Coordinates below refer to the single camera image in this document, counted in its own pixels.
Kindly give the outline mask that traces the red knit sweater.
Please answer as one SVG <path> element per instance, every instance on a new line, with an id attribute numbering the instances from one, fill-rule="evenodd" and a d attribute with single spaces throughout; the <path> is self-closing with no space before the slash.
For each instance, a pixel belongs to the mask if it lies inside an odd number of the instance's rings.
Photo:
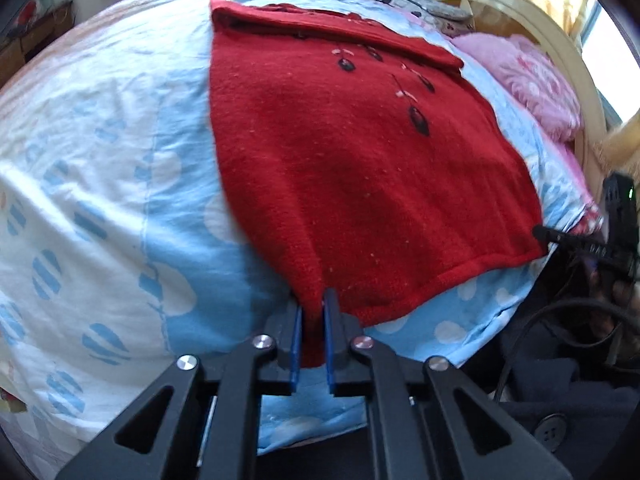
<path id="1" fill-rule="evenodd" d="M 209 3 L 209 108 L 229 207 L 304 310 L 372 326 L 546 254 L 534 182 L 461 58 L 356 14 Z"/>

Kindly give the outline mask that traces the dark jacket sleeve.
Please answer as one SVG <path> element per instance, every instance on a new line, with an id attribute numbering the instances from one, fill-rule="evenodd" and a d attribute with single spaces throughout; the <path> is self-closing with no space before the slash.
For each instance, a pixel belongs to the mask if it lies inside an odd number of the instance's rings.
<path id="1" fill-rule="evenodd" d="M 604 300 L 596 269 L 556 255 L 512 320 L 462 370 L 485 392 L 511 367 L 502 408 L 576 479 L 639 475 L 639 336 L 598 309 L 544 307 Z"/>

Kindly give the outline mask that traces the cream wooden headboard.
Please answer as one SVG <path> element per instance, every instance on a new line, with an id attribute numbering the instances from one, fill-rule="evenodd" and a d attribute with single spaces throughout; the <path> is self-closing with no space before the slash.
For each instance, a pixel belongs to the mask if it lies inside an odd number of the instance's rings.
<path id="1" fill-rule="evenodd" d="M 596 200 L 602 197 L 604 173 L 592 144 L 606 135 L 602 102 L 578 47 L 561 27 L 529 0 L 439 0 L 457 4 L 472 13 L 479 32 L 509 37 L 522 35 L 536 44 L 573 87 L 584 130 L 574 141 L 574 154 L 582 167 L 587 186 Z"/>

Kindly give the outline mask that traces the pink pillow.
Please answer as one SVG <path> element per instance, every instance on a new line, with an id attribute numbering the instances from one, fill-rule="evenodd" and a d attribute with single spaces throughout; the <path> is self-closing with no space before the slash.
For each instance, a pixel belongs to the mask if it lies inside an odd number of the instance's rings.
<path id="1" fill-rule="evenodd" d="M 575 90 L 528 38 L 472 32 L 454 37 L 452 43 L 483 65 L 536 118 L 551 140 L 568 143 L 582 132 L 582 109 Z"/>

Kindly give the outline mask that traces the grey folded blanket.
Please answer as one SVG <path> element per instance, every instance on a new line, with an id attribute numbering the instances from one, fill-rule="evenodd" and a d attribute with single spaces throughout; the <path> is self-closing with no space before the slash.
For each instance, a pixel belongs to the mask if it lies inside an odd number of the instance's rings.
<path id="1" fill-rule="evenodd" d="M 475 32 L 470 11 L 438 0 L 375 0 L 403 14 L 412 15 L 423 28 L 437 29 L 441 34 L 454 38 Z"/>

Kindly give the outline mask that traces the brown wooden desk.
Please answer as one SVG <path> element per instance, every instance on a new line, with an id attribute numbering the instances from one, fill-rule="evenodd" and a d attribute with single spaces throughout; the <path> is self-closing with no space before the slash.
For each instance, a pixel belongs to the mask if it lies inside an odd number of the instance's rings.
<path id="1" fill-rule="evenodd" d="M 1 85 L 55 40 L 75 26 L 73 0 L 63 0 L 50 12 L 1 40 Z"/>

